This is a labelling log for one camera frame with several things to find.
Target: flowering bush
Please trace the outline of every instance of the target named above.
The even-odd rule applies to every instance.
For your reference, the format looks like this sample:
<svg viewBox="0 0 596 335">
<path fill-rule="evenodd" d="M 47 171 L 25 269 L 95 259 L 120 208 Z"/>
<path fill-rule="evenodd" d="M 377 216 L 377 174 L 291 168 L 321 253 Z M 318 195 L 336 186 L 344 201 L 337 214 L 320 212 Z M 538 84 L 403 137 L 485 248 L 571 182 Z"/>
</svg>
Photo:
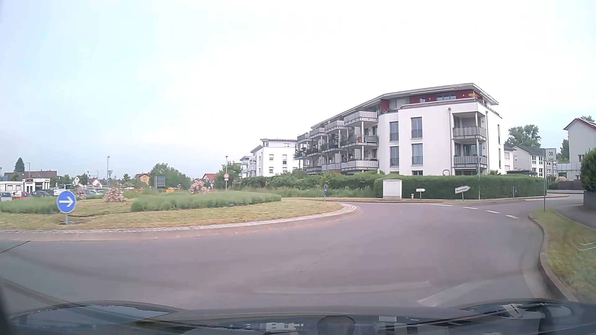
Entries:
<svg viewBox="0 0 596 335">
<path fill-rule="evenodd" d="M 207 187 L 205 187 L 205 183 L 200 179 L 196 179 L 193 182 L 193 184 L 190 185 L 190 188 L 188 189 L 188 191 L 192 194 L 209 193 L 209 189 Z"/>
<path fill-rule="evenodd" d="M 118 201 L 126 201 L 126 198 L 124 198 L 122 192 L 120 192 L 120 188 L 114 187 L 110 191 L 107 191 L 107 193 L 104 195 L 104 200 L 107 203 L 113 203 Z"/>
</svg>

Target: car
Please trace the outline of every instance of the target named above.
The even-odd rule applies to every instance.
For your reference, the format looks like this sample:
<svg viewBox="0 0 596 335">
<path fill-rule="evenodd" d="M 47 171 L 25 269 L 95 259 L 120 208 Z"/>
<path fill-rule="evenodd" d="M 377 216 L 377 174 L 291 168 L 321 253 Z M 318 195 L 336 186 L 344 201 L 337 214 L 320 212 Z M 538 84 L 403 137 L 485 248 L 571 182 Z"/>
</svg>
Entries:
<svg viewBox="0 0 596 335">
<path fill-rule="evenodd" d="M 35 192 L 31 193 L 31 195 L 35 198 L 51 197 L 51 195 L 46 191 L 35 191 Z"/>
<path fill-rule="evenodd" d="M 13 195 L 10 192 L 0 192 L 0 201 L 10 201 L 13 199 Z"/>
</svg>

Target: sign post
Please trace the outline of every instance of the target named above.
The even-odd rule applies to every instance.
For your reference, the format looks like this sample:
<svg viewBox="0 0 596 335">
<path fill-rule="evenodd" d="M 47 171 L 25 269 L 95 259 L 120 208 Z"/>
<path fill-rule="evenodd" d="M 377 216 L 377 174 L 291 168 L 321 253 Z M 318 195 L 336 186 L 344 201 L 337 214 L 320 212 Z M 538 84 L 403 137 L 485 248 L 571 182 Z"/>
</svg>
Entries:
<svg viewBox="0 0 596 335">
<path fill-rule="evenodd" d="M 464 200 L 464 193 L 467 192 L 467 191 L 469 191 L 470 189 L 471 189 L 471 187 L 469 187 L 468 185 L 456 187 L 455 188 L 455 193 L 456 194 L 461 193 L 461 200 Z"/>
<path fill-rule="evenodd" d="M 416 189 L 416 192 L 419 192 L 420 193 L 420 200 L 422 200 L 422 192 L 424 192 L 424 191 L 426 191 L 426 190 L 423 189 L 423 188 L 417 188 Z"/>
<path fill-rule="evenodd" d="M 542 167 L 542 176 L 544 177 L 544 211 L 547 211 L 547 162 L 557 161 L 557 149 L 545 149 L 544 166 Z"/>
<path fill-rule="evenodd" d="M 64 221 L 64 224 L 68 225 L 69 213 L 72 212 L 76 206 L 75 194 L 69 190 L 60 193 L 56 198 L 56 206 L 58 206 L 58 210 L 65 214 L 66 220 Z"/>
</svg>

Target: utility box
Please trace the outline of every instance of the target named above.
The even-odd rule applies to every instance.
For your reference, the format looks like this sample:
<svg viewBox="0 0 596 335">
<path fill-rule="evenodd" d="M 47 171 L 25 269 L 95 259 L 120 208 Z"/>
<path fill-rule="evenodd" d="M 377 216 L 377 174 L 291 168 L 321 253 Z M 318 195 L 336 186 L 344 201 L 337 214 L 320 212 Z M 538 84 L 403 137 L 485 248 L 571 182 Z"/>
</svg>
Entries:
<svg viewBox="0 0 596 335">
<path fill-rule="evenodd" d="M 402 199 L 402 180 L 385 179 L 383 181 L 383 199 L 401 200 Z"/>
</svg>

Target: curb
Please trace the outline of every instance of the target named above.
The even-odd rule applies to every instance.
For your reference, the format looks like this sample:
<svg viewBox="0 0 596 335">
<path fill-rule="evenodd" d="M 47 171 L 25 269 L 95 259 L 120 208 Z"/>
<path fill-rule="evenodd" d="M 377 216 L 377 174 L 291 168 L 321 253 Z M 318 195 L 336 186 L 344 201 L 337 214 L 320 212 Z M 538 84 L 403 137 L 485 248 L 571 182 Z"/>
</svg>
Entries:
<svg viewBox="0 0 596 335">
<path fill-rule="evenodd" d="M 538 220 L 534 219 L 530 215 L 528 215 L 527 218 L 530 219 L 530 221 L 532 221 L 542 231 L 542 247 L 540 248 L 540 257 L 538 259 L 538 271 L 540 271 L 540 275 L 546 282 L 549 291 L 554 293 L 557 299 L 578 302 L 578 298 L 576 298 L 573 293 L 571 293 L 571 291 L 565 287 L 563 283 L 561 283 L 555 273 L 552 272 L 551 267 L 548 265 L 546 256 L 548 241 L 547 231 L 540 224 L 540 222 L 538 222 Z"/>
<path fill-rule="evenodd" d="M 0 241 L 107 241 L 148 240 L 157 238 L 198 237 L 208 230 L 218 228 L 240 228 L 286 222 L 322 219 L 345 215 L 356 211 L 352 204 L 340 203 L 343 208 L 322 214 L 298 216 L 296 218 L 267 221 L 242 222 L 237 224 L 203 225 L 191 227 L 161 228 L 118 228 L 118 229 L 68 229 L 68 230 L 0 230 Z"/>
</svg>

